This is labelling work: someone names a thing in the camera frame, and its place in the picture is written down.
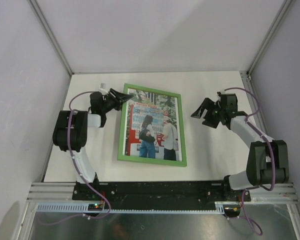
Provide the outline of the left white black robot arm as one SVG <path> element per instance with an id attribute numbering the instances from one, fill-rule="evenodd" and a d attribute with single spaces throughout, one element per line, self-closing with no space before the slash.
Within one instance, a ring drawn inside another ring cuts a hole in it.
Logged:
<path id="1" fill-rule="evenodd" d="M 88 110 L 72 108 L 72 103 L 78 97 L 89 95 Z M 107 113 L 121 111 L 123 104 L 132 99 L 131 94 L 122 93 L 110 88 L 98 91 L 84 91 L 74 96 L 68 105 L 69 110 L 61 110 L 54 127 L 52 141 L 62 152 L 69 155 L 74 165 L 77 182 L 86 184 L 83 194 L 90 200 L 100 196 L 101 188 L 94 184 L 98 181 L 87 151 L 88 128 L 103 128 L 107 121 Z"/>

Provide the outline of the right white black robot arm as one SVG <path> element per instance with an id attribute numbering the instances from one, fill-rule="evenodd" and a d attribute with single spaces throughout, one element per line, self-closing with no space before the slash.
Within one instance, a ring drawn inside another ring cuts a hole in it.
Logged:
<path id="1" fill-rule="evenodd" d="M 237 134 L 249 148 L 246 169 L 228 175 L 220 188 L 221 196 L 232 201 L 239 190 L 263 188 L 272 191 L 276 184 L 289 180 L 288 146 L 283 140 L 268 136 L 248 120 L 248 114 L 238 110 L 238 98 L 234 93 L 218 93 L 217 101 L 206 97 L 192 118 L 202 119 L 210 128 L 227 127 Z"/>

